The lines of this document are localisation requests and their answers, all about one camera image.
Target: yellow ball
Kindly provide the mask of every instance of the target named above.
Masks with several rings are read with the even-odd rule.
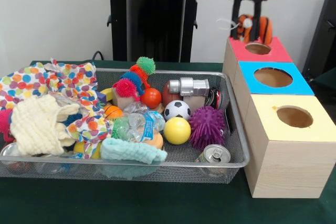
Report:
[[[96,151],[91,156],[92,159],[100,159],[101,142],[98,143]],[[84,153],[84,142],[77,142],[73,149],[74,153]]]
[[[166,122],[163,133],[171,144],[184,144],[190,137],[191,128],[186,119],[170,118]]]

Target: can tab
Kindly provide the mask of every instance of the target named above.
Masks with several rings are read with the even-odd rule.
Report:
[[[216,162],[220,162],[221,161],[221,156],[223,154],[223,151],[220,149],[215,149],[214,152],[212,153],[212,158],[216,161]]]

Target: pink box lid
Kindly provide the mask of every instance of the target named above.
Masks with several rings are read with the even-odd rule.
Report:
[[[278,37],[273,37],[272,42],[267,46],[271,49],[269,53],[259,55],[246,49],[247,45],[259,44],[258,40],[245,44],[240,40],[229,38],[232,50],[238,61],[272,61],[272,62],[292,62],[285,47],[281,44]]]

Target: polka dot fabric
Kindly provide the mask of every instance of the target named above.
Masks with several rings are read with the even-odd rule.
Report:
[[[82,119],[71,123],[66,132],[78,142],[84,142],[80,158],[90,158],[96,151],[98,143],[111,136],[110,122],[104,118],[104,109],[100,106],[97,94],[96,67],[91,63],[70,65],[57,63],[45,65],[49,77],[46,80],[52,92],[60,92],[66,97],[75,98],[89,111]]]
[[[46,94],[47,73],[41,62],[21,68],[0,79],[0,109],[12,109],[18,102]]]

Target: stacked wooden boxes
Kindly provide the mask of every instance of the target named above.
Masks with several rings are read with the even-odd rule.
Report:
[[[336,160],[336,126],[278,38],[228,38],[223,72],[234,88],[255,198],[318,198]]]

